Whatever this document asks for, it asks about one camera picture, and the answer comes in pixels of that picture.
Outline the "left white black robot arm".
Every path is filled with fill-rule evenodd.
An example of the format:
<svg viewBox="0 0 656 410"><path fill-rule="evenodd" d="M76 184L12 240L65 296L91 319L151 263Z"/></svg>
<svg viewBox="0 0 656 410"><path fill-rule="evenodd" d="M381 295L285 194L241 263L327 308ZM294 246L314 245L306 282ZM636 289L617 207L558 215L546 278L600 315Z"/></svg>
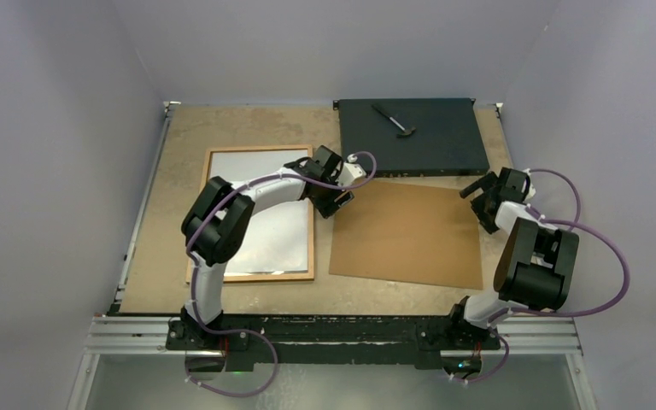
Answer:
<svg viewBox="0 0 656 410"><path fill-rule="evenodd" d="M226 266L243 245L253 216L284 203L309 201L327 219L354 197L372 174L358 162L361 152L342 158L320 146L311 156L289 161L273 173L230 182L212 177L181 225L185 253L193 263L181 320L188 339L210 349L229 332L220 329Z"/></svg>

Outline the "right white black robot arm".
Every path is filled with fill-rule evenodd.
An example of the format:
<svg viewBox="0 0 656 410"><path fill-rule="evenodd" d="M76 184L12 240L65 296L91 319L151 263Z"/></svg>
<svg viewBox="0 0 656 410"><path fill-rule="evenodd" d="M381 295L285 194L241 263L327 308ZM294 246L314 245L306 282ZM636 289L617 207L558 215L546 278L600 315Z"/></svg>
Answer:
<svg viewBox="0 0 656 410"><path fill-rule="evenodd" d="M568 297L579 236L548 223L529 200L535 190L527 171L504 167L460 192L479 225L503 231L507 242L491 289L455 304L445 325L448 341L464 348L516 312L561 308Z"/></svg>

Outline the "brown cardboard backing board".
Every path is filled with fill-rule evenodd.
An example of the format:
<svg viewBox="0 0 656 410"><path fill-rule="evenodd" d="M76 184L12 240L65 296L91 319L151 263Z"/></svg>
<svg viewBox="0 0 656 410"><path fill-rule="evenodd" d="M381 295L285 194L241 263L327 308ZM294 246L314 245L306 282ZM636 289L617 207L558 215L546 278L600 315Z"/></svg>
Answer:
<svg viewBox="0 0 656 410"><path fill-rule="evenodd" d="M481 290L479 224L457 190L374 181L334 217L329 273Z"/></svg>

